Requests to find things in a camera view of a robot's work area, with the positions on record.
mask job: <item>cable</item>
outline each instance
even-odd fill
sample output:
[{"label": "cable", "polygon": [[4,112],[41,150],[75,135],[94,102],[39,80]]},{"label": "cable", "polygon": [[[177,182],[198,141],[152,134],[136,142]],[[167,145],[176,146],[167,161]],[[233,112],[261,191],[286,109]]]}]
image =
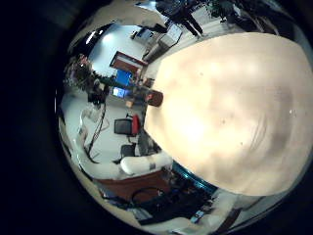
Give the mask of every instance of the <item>cable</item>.
[{"label": "cable", "polygon": [[97,125],[97,127],[96,127],[96,129],[95,129],[95,132],[94,132],[94,134],[93,134],[93,137],[92,137],[91,142],[90,142],[90,145],[89,145],[89,149],[88,149],[88,151],[87,151],[88,156],[90,156],[90,151],[91,151],[91,149],[92,149],[92,147],[93,147],[95,141],[98,139],[98,137],[99,137],[99,135],[100,135],[100,132],[101,132],[101,130],[102,130],[102,125],[103,125],[103,123],[104,123],[104,118],[105,118],[105,114],[106,114],[106,109],[107,109],[107,104],[106,104],[106,102],[105,102],[105,103],[104,103],[104,109],[103,109],[103,112],[102,112],[102,114],[101,114],[101,119],[100,119],[100,121],[99,121],[99,123],[98,123],[98,125]]},{"label": "cable", "polygon": [[156,187],[145,187],[145,188],[141,188],[141,189],[138,189],[138,190],[136,190],[135,192],[133,192],[133,194],[132,194],[131,197],[130,197],[130,203],[131,203],[132,205],[136,205],[136,204],[134,203],[134,199],[135,199],[136,195],[138,195],[139,193],[145,192],[146,190],[149,190],[149,189],[158,190],[158,191],[161,192],[163,195],[165,195],[165,192],[164,192],[162,189],[159,189],[159,188],[156,188]]}]

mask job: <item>black chair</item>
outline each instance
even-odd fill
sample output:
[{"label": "black chair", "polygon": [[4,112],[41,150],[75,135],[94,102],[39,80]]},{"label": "black chair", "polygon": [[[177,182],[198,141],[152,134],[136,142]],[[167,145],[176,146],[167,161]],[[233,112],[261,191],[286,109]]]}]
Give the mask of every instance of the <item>black chair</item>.
[{"label": "black chair", "polygon": [[125,157],[136,157],[135,155],[136,143],[131,145],[122,145],[120,147],[120,159],[113,161],[115,164],[119,164],[120,161]]},{"label": "black chair", "polygon": [[126,115],[126,118],[116,119],[114,121],[114,133],[126,135],[128,141],[130,137],[135,137],[140,129],[140,121],[137,115]]}]

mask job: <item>desk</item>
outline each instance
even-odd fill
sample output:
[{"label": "desk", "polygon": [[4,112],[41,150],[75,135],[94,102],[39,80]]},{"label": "desk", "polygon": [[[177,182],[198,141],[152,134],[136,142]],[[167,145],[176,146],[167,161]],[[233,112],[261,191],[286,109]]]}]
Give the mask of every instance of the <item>desk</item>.
[{"label": "desk", "polygon": [[291,187],[313,141],[313,74],[282,37],[236,33],[163,59],[144,128],[183,167],[250,196]]}]

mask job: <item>computer monitor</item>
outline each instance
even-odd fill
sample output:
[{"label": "computer monitor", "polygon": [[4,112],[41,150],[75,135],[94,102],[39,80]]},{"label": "computer monitor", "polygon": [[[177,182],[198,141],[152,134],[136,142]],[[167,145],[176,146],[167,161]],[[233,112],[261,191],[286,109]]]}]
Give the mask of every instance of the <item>computer monitor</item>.
[{"label": "computer monitor", "polygon": [[[120,84],[128,85],[130,83],[131,76],[132,74],[129,71],[118,70],[115,80]],[[127,93],[127,90],[119,87],[114,87],[112,90],[112,95],[119,98],[124,98]]]}]

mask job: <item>wall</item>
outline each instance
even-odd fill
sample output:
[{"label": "wall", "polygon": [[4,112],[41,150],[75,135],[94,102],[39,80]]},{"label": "wall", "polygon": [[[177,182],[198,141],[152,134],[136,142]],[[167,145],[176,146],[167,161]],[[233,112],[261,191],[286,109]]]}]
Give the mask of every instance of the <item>wall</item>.
[{"label": "wall", "polygon": [[97,73],[108,76],[116,73],[116,69],[110,67],[116,51],[142,60],[146,47],[130,39],[131,33],[135,30],[140,30],[140,27],[115,23],[106,30],[89,55],[92,67]]}]

